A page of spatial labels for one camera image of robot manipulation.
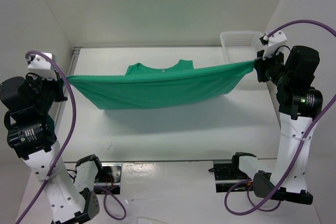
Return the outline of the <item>green tank top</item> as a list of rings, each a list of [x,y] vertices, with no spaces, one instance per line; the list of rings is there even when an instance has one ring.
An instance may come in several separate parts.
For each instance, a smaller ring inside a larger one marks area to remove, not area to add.
[[[230,93],[254,69],[253,61],[195,69],[180,60],[168,69],[137,63],[123,76],[68,76],[68,82],[101,110],[157,109]]]

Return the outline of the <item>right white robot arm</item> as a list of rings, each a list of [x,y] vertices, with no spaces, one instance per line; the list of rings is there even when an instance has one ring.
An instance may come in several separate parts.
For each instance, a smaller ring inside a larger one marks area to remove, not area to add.
[[[313,196],[305,180],[310,143],[315,127],[311,123],[322,110],[322,93],[312,87],[319,53],[306,46],[294,46],[287,60],[279,50],[268,59],[258,53],[254,67],[259,82],[271,81],[277,88],[280,142],[277,161],[268,170],[251,153],[237,152],[232,157],[230,173],[235,178],[249,178],[259,198],[272,194],[272,200],[310,205]]]

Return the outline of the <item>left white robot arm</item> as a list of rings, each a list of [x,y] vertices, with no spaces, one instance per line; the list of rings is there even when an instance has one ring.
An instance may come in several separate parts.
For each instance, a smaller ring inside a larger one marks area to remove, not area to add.
[[[4,124],[8,145],[31,168],[43,185],[53,223],[85,223],[100,210],[95,182],[104,168],[95,155],[77,161],[71,179],[61,158],[54,121],[48,114],[54,102],[64,102],[63,80],[45,80],[37,74],[13,77],[1,83],[1,102],[8,108]]]

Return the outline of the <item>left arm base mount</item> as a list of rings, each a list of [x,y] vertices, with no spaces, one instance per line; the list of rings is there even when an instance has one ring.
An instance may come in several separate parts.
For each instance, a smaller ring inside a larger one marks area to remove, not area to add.
[[[88,161],[78,166],[66,164],[66,170],[80,193],[85,189],[97,195],[105,194],[105,190],[115,195],[120,193],[121,165],[100,167],[94,161]]]

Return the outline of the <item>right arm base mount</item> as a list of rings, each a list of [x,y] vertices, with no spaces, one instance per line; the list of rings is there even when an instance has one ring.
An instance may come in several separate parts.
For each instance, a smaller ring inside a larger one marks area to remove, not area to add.
[[[249,179],[246,174],[235,172],[231,161],[213,161],[213,167],[208,170],[214,175],[217,193],[226,193],[236,183]]]

